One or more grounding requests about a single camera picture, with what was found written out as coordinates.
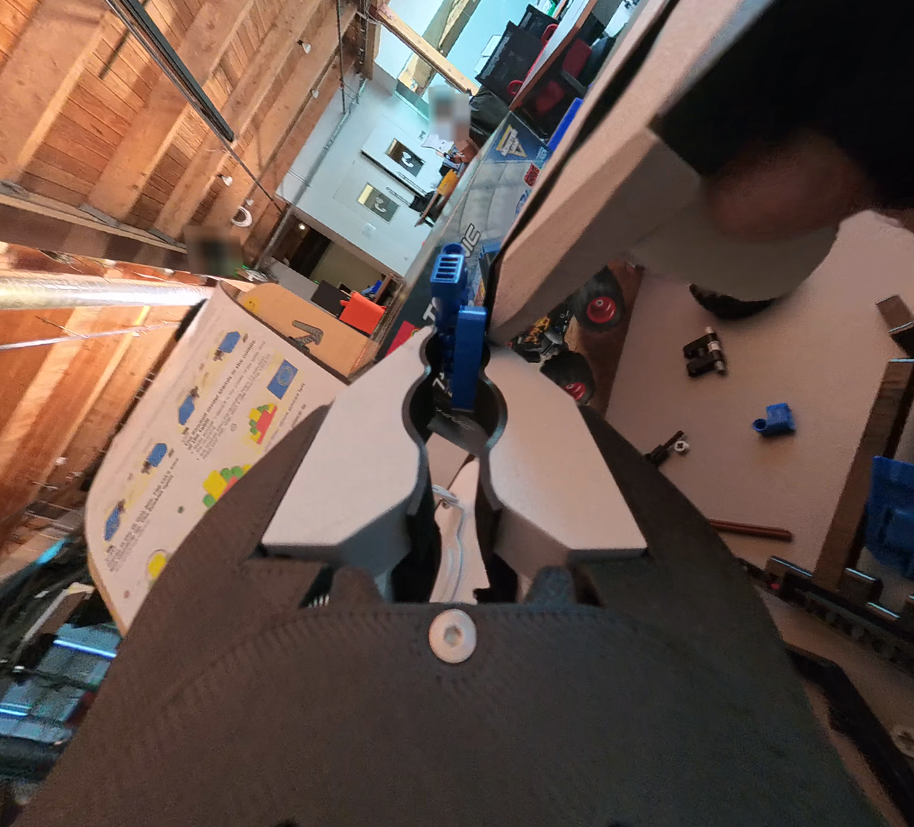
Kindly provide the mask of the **white desk stand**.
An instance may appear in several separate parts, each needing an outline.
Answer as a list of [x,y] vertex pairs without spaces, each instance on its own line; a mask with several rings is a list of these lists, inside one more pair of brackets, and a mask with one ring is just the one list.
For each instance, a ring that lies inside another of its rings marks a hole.
[[432,486],[440,563],[430,603],[475,605],[489,589],[475,516],[480,470],[478,459],[470,457],[449,485]]

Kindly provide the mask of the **monster truck toy set box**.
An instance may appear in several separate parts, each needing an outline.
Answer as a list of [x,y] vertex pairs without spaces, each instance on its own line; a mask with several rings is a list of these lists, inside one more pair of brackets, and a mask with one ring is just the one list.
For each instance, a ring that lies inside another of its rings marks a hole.
[[[474,246],[474,304],[483,305],[492,271],[511,228],[553,155],[547,141],[495,95],[470,101],[474,168],[461,200],[459,227]],[[642,271],[611,262],[509,342],[534,369],[577,402],[605,412],[621,361]]]

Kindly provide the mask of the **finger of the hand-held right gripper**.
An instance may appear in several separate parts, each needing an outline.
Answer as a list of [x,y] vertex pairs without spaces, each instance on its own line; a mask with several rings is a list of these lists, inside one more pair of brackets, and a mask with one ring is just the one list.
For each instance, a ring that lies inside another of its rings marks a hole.
[[709,42],[694,1],[645,0],[630,24],[503,245],[490,341],[509,341],[600,264],[671,251],[707,224],[697,172],[660,135]]

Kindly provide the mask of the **person's right hand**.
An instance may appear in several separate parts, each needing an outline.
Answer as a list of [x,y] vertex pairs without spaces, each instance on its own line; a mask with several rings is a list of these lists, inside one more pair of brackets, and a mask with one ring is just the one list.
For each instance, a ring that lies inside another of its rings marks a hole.
[[703,182],[707,213],[728,237],[762,243],[836,227],[876,205],[862,168],[824,136],[745,149]]

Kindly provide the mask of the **black white toy pin cluster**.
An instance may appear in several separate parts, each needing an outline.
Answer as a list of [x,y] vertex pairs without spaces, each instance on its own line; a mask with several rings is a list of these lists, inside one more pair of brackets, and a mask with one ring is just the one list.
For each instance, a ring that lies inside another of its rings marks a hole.
[[707,327],[697,339],[684,345],[683,358],[687,376],[692,379],[707,374],[727,375],[727,359],[721,339],[712,327]]

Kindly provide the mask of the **black toy pin connector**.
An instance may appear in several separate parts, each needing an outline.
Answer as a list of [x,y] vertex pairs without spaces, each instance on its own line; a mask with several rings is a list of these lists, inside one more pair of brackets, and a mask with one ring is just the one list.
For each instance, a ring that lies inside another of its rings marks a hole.
[[658,444],[652,450],[645,454],[645,459],[653,467],[659,468],[666,463],[672,456],[687,455],[691,450],[691,445],[684,431],[678,431],[675,435],[663,443]]

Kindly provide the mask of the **black ceiling rail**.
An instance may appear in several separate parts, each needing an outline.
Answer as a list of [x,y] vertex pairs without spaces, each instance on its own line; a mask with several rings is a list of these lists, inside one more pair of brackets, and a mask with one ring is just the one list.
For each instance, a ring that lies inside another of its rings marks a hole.
[[204,93],[186,64],[166,41],[139,0],[103,0],[114,14],[150,55],[161,71],[170,79],[192,109],[217,136],[223,147],[229,146],[235,136],[229,124]]

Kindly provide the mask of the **blue toy frame piece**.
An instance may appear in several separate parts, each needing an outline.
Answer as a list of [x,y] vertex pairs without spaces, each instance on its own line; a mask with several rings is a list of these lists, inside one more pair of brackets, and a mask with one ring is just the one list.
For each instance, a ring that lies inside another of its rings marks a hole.
[[429,290],[438,343],[438,376],[451,409],[473,412],[488,317],[470,303],[467,256],[460,243],[445,245],[433,263]]

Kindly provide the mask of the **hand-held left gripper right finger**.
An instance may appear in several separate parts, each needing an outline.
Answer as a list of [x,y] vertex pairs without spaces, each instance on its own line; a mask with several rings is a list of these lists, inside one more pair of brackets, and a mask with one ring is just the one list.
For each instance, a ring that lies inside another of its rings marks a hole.
[[647,542],[574,400],[514,351],[481,371],[483,600],[545,568],[641,559]]

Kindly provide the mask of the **silver ventilation duct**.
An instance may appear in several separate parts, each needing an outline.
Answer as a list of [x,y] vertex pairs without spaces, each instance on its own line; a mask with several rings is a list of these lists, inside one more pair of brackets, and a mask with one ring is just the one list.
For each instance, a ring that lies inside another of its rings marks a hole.
[[127,281],[59,273],[1,273],[2,311],[77,308],[192,307],[214,287],[153,281]]

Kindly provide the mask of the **brown toy axle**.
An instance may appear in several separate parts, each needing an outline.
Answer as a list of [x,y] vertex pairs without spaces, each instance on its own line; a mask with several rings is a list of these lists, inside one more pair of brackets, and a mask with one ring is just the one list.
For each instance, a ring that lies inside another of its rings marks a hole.
[[730,535],[763,538],[784,543],[790,543],[794,539],[794,534],[790,530],[776,526],[737,524],[735,522],[714,518],[708,519],[708,522],[714,530]]

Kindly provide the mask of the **grey desk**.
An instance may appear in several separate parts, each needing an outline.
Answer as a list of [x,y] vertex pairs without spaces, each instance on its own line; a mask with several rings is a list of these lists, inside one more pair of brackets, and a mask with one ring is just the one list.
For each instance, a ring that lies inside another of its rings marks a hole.
[[[701,669],[677,668],[683,694],[670,720],[635,714],[635,749],[648,753],[634,781],[651,813],[623,823],[661,825],[887,825],[885,791],[853,758],[846,767],[810,706],[776,621],[790,640],[820,655],[838,638],[797,610],[761,595],[730,548],[764,553],[759,538],[722,539],[692,525],[701,511],[741,524],[785,526],[787,554],[816,561],[893,350],[872,302],[891,287],[912,294],[912,238],[857,217],[797,292],[751,318],[720,328],[727,376],[687,378],[681,346],[705,312],[686,287],[647,276],[634,306],[611,389],[608,423],[642,449],[684,429],[691,454],[654,473],[626,461],[638,509],[665,537],[671,558],[654,559],[665,598],[651,618],[688,640]],[[751,424],[786,402],[796,433],[763,438]],[[775,611],[776,620],[770,612]]]

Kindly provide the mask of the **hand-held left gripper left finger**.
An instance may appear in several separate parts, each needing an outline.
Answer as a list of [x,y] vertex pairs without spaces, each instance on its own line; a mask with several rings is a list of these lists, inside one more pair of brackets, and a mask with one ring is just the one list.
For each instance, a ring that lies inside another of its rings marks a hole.
[[264,534],[266,559],[390,576],[395,600],[429,600],[438,527],[426,447],[438,359],[415,333],[328,406]]

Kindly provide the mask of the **black toy chassis assembly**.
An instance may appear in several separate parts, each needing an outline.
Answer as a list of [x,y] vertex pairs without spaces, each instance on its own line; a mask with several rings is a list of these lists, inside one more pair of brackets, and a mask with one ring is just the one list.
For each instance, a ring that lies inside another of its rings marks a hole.
[[913,400],[913,316],[899,295],[876,304],[904,357],[887,362],[873,406],[812,571],[769,558],[761,583],[774,598],[809,613],[912,673],[912,596],[902,611],[881,603],[883,583],[858,567],[864,549],[866,501],[875,458],[894,459]]

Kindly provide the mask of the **cardboard box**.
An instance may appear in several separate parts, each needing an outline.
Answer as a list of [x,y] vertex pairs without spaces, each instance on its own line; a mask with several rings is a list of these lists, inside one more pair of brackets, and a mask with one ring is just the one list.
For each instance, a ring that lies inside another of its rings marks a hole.
[[278,284],[242,291],[223,283],[222,288],[249,314],[339,376],[357,375],[378,354],[379,345],[369,336]]

